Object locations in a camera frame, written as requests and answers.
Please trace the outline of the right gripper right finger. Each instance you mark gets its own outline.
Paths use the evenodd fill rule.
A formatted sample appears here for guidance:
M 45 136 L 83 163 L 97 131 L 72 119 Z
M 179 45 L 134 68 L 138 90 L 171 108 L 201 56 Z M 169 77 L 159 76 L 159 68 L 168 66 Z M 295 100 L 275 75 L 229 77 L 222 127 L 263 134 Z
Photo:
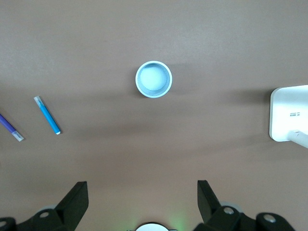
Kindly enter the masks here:
M 221 205 L 206 180 L 197 182 L 197 202 L 203 222 L 198 231 L 293 231 L 293 226 L 282 216 L 263 212 L 255 219 L 231 205 Z

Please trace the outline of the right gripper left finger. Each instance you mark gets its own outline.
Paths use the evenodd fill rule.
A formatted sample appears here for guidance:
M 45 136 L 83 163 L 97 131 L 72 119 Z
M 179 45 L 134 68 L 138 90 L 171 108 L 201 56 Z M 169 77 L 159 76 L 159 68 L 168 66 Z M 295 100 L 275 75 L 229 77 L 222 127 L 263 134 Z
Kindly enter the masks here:
M 89 206 L 87 182 L 77 182 L 55 206 L 46 206 L 28 220 L 16 223 L 13 217 L 1 217 L 2 231 L 74 231 Z

